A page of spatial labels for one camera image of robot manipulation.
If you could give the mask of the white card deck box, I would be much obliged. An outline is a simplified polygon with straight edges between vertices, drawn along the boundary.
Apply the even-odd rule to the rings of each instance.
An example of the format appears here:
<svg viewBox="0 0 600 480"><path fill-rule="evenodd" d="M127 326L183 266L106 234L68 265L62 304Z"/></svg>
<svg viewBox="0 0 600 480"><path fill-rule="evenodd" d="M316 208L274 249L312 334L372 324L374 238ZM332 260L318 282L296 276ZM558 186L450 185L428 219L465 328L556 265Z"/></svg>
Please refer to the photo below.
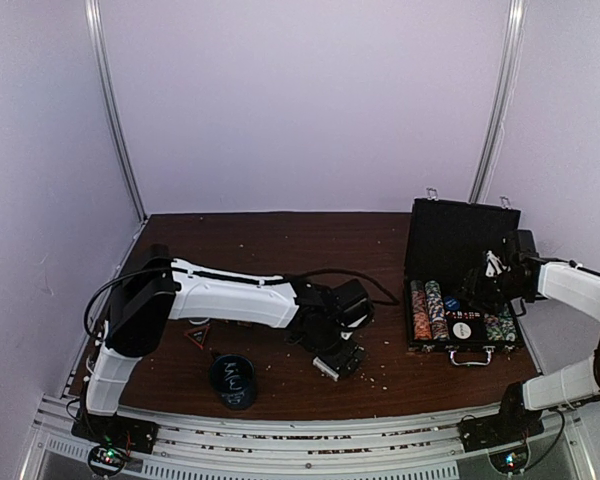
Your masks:
<svg viewBox="0 0 600 480"><path fill-rule="evenodd" d="M312 361L312 364L326 377L332 379L333 381L339 380L339 373L336 372L332 367L330 367L327 363L325 363L319 357L315 357Z"/></svg>

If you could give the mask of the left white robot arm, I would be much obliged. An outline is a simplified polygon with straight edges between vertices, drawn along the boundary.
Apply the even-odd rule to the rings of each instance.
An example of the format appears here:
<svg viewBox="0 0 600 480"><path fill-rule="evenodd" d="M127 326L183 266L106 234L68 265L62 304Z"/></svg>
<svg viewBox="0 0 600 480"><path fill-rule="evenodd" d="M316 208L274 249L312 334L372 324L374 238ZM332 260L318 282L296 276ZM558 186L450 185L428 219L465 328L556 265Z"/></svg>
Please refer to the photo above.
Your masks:
<svg viewBox="0 0 600 480"><path fill-rule="evenodd" d="M96 359L81 399L86 429L103 444L117 442L124 424L117 415L121 395L141 359L160 345L170 321L224 320L255 323L286 332L288 340L313 354L314 364L333 380L353 373L364 350L352 338L374 318L375 306L363 275L329 287L312 282L313 272L253 276L211 269L170 256L154 244L135 270L99 287L110 295L101 329L83 314L96 342Z"/></svg>

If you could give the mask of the white dealer button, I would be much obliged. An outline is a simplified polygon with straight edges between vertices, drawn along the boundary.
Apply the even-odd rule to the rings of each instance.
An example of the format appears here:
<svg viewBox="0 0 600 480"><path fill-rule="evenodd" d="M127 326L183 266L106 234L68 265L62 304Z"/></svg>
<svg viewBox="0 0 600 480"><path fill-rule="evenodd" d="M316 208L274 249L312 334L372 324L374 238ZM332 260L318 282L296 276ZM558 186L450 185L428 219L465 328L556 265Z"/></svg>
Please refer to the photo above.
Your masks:
<svg viewBox="0 0 600 480"><path fill-rule="evenodd" d="M459 340L468 340L473 335L473 329L465 322L456 322L452 326L451 333Z"/></svg>

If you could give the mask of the blue round blind button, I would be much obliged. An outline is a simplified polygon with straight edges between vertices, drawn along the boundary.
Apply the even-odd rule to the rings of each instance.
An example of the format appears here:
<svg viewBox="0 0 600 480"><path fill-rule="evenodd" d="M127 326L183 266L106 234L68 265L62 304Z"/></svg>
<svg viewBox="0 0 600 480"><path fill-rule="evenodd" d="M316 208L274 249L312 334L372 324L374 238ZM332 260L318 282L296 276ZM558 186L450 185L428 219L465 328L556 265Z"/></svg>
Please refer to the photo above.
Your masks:
<svg viewBox="0 0 600 480"><path fill-rule="evenodd" d="M445 296L443 298L443 304L448 311L458 311L461 308L460 301L452 296Z"/></svg>

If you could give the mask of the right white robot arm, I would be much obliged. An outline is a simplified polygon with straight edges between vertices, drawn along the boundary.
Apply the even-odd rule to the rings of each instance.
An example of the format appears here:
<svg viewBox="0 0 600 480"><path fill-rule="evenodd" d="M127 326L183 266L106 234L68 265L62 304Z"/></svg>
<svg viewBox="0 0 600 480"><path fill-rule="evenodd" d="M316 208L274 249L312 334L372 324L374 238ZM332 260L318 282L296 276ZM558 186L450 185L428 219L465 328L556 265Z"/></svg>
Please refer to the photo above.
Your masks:
<svg viewBox="0 0 600 480"><path fill-rule="evenodd" d="M472 307L494 316L519 316L515 303L529 307L523 328L542 367L510 384L494 414L462 421L464 439L480 446L520 440L543 414L600 400L599 271L540 254L533 233L518 229L484 253L461 292Z"/></svg>

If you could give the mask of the orange black chip stack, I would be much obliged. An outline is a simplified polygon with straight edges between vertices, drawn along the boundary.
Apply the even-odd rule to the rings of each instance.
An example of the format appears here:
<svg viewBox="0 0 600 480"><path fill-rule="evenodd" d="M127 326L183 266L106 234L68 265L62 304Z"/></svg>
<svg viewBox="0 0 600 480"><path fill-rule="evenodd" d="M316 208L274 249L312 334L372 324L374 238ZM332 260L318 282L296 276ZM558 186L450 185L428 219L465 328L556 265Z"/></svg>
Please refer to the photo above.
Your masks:
<svg viewBox="0 0 600 480"><path fill-rule="evenodd" d="M422 291L414 291L412 293L412 312L415 339L429 340L431 338L431 331L426 297Z"/></svg>

